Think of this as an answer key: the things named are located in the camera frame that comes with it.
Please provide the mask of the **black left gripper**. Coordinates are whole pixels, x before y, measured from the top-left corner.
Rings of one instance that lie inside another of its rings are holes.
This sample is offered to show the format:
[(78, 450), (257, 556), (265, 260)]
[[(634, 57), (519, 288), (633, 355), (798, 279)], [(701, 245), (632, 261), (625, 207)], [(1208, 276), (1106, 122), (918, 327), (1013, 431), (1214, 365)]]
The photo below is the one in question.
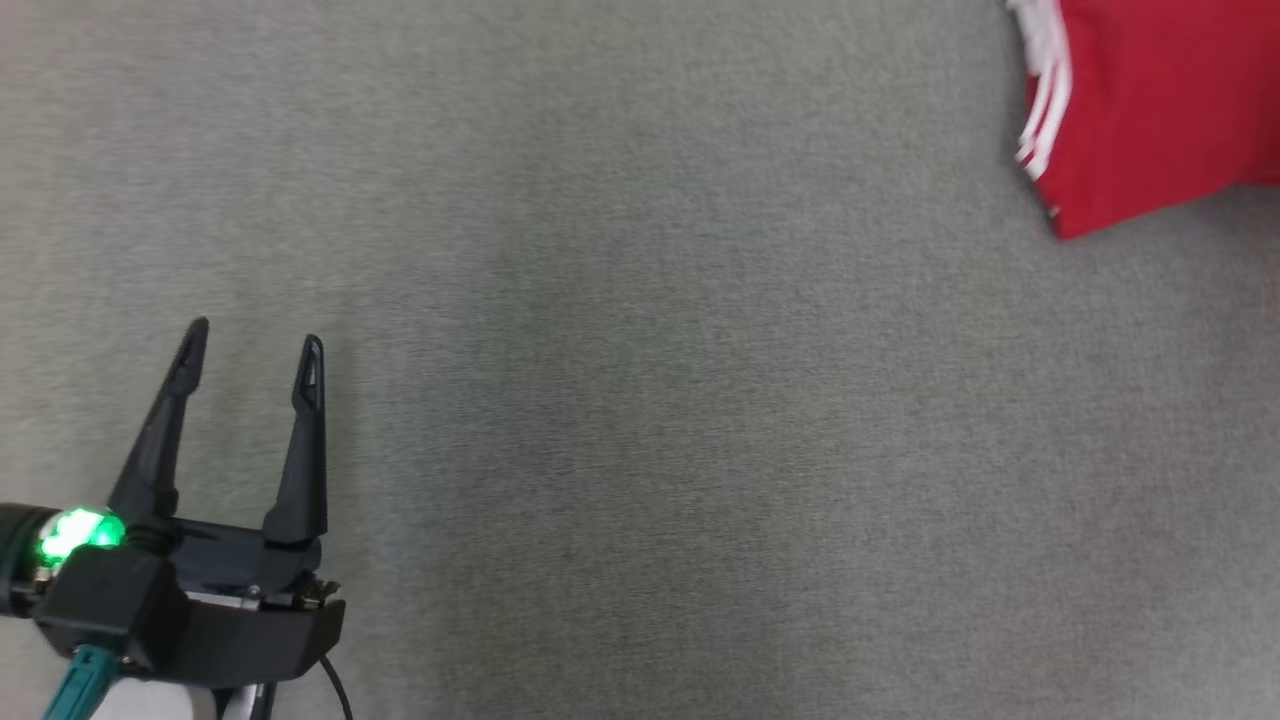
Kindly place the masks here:
[[(106, 650), (128, 676), (206, 688), (288, 682), (337, 644), (342, 601), (233, 609), (191, 598), (179, 580), (177, 551), (189, 533), (170, 518), (179, 501), (177, 459), (209, 331), (206, 316), (188, 325), (110, 493), (108, 506), (131, 527), (123, 542), (82, 544), (37, 583), (38, 533), (56, 512), (3, 505), (3, 616), (31, 620), (61, 656)], [(308, 334), (291, 395), (285, 464), (262, 523), (269, 544), (307, 544), (328, 530), (324, 380), (323, 342)]]

